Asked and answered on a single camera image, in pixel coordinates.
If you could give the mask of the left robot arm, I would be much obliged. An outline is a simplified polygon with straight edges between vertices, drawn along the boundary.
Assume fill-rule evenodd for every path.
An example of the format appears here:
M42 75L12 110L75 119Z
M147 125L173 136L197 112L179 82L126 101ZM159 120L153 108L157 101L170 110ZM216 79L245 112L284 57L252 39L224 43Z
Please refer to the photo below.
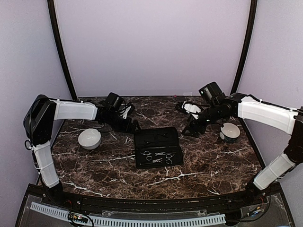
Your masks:
M41 175L42 182L48 188L60 184L51 154L51 137L55 121L97 121L99 124L109 125L115 132L134 134L140 130L140 126L137 120L128 116L133 110L133 104L125 103L122 97L112 92L97 104L38 95L27 112L23 125L27 135L25 147L33 152L36 169Z

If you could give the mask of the silver straight scissors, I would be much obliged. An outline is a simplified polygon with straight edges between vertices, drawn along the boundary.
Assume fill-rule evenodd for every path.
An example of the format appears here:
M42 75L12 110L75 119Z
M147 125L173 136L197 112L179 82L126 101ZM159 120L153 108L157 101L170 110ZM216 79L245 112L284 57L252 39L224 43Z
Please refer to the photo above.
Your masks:
M151 161L153 159L152 153L150 151L141 152L141 155L145 156L147 161Z

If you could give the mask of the silver thinning scissors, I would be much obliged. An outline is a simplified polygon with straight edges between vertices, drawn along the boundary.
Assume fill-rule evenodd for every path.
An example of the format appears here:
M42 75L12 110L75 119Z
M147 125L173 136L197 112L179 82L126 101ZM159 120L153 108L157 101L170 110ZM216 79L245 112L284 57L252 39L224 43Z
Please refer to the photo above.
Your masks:
M175 153L166 153L166 152L156 153L155 154L156 159L154 159L152 161L152 163L159 163L159 162L161 162L163 160L163 158L160 157L160 156L164 156L165 163L170 165L170 164L173 163L172 158L175 156Z

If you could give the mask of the black zippered tool case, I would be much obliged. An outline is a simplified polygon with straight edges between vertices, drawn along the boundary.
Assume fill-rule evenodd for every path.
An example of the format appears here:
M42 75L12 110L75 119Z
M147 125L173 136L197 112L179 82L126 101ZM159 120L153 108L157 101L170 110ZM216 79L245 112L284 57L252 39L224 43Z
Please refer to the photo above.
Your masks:
M148 133L166 133L169 137L168 142L160 144L145 144L144 137ZM147 161L145 156L141 155L141 152L150 151L153 159ZM134 151L135 151L135 162L136 168L138 169L150 169L167 166L178 166L184 164L184 156L179 145L178 132L175 127L164 127L155 129L144 129L140 130L134 135ZM175 153L172 158L172 164L166 164L164 156L160 156L163 160L159 163L152 163L156 159L155 154L159 152Z

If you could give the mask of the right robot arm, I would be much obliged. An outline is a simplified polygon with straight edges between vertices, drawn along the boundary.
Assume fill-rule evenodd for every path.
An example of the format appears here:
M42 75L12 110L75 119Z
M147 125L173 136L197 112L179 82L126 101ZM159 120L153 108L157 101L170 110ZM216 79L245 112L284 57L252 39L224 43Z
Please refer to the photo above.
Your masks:
M244 204L252 205L259 199L261 190L303 162L302 108L279 106L242 93L226 96L216 82L204 86L199 93L207 103L203 109L186 101L176 105L178 111L190 115L188 124L182 131L184 136L197 138L205 133L209 124L229 117L260 122L291 136L285 150L247 185L247 191L241 198Z

